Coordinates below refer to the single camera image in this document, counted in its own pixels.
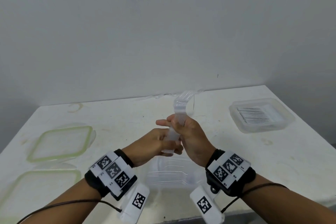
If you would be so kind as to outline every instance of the person's right hand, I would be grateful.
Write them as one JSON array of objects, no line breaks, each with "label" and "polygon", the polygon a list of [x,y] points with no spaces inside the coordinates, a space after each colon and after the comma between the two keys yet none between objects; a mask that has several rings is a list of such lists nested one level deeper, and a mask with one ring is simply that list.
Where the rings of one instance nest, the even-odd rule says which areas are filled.
[{"label": "person's right hand", "polygon": [[166,120],[157,120],[157,125],[173,127],[179,133],[182,145],[196,164],[205,167],[216,148],[209,142],[203,129],[197,121],[187,116],[184,126],[175,119],[175,114],[167,117]]}]

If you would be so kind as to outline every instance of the gray wall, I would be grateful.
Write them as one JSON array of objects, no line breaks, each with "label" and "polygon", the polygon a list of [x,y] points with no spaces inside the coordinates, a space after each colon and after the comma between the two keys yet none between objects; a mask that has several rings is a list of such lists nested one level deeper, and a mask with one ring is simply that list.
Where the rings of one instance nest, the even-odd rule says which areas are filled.
[{"label": "gray wall", "polygon": [[2,142],[40,105],[262,84],[336,138],[336,0],[0,4]]}]

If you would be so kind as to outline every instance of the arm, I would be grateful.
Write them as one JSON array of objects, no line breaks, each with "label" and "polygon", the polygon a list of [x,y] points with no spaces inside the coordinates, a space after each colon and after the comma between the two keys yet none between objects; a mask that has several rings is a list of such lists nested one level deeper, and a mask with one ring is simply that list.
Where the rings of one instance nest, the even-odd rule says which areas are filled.
[{"label": "arm", "polygon": [[[162,141],[167,132],[168,129],[153,129],[148,134],[144,135],[139,140],[135,141],[122,150],[128,156],[128,158],[131,159],[134,166],[136,167],[145,164],[154,156],[171,155],[162,153],[161,151],[164,149],[175,150],[175,153],[181,154],[183,147],[179,141]],[[102,196],[96,189],[91,188],[85,179],[82,179],[55,200],[50,202],[48,205],[80,199],[101,200]],[[61,205],[46,209],[39,213],[35,213],[22,223],[81,224],[96,205],[97,203],[95,202],[81,202],[69,205]]]},{"label": "arm", "polygon": [[[207,165],[216,148],[209,142],[197,121],[187,117],[182,126],[174,120],[173,114],[166,120],[157,120],[156,124],[172,126],[181,135],[188,156],[202,167]],[[269,182],[257,175],[254,181],[244,186],[243,192]],[[242,200],[269,224],[336,223],[336,215],[330,209],[283,187],[263,187],[250,192]]]}]

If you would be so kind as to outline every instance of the person's left hand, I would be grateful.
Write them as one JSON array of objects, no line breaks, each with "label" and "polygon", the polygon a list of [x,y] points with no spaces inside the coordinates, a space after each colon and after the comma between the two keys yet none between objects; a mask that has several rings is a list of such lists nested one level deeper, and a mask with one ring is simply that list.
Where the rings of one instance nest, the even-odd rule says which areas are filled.
[{"label": "person's left hand", "polygon": [[168,128],[152,129],[149,133],[122,149],[122,151],[132,160],[135,167],[145,164],[154,156],[173,155],[163,153],[163,150],[174,150],[174,153],[182,154],[183,146],[180,141],[163,141],[167,133]]}]

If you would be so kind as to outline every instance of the black cord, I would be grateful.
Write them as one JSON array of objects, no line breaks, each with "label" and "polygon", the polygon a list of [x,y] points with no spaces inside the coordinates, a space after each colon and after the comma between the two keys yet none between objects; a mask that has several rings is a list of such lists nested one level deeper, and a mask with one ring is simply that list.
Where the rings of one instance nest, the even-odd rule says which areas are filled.
[{"label": "black cord", "polygon": [[260,184],[260,185],[257,185],[257,186],[254,186],[253,188],[250,188],[248,190],[246,190],[244,193],[242,193],[240,196],[236,197],[234,200],[232,200],[227,206],[225,206],[222,210],[221,210],[221,213],[224,213],[226,211],[226,209],[229,208],[230,205],[232,205],[234,202],[236,202],[238,199],[242,198],[243,196],[246,196],[248,193],[256,190],[256,189],[260,189],[260,188],[263,188],[263,187],[267,187],[267,186],[280,186],[280,187],[283,187],[283,188],[286,188],[286,186],[280,184],[280,183],[273,183],[273,182],[270,182],[270,183],[264,183],[264,184]]},{"label": "black cord", "polygon": [[33,211],[32,213],[28,214],[27,216],[23,217],[17,224],[20,224],[21,222],[23,222],[26,218],[32,216],[33,214],[35,213],[38,213],[38,212],[41,212],[41,211],[44,211],[44,210],[47,210],[49,208],[53,208],[53,207],[56,207],[56,206],[60,206],[60,205],[69,205],[69,204],[74,204],[74,203],[83,203],[83,202],[96,202],[96,203],[104,203],[104,204],[107,204],[109,206],[111,206],[113,209],[117,210],[119,213],[121,213],[121,209],[111,205],[109,202],[107,201],[103,201],[103,200],[98,200],[98,199],[80,199],[80,200],[72,200],[72,201],[66,201],[66,202],[61,202],[61,203],[57,203],[57,204],[53,204],[53,205],[47,205],[47,206],[44,206],[36,211]]}]

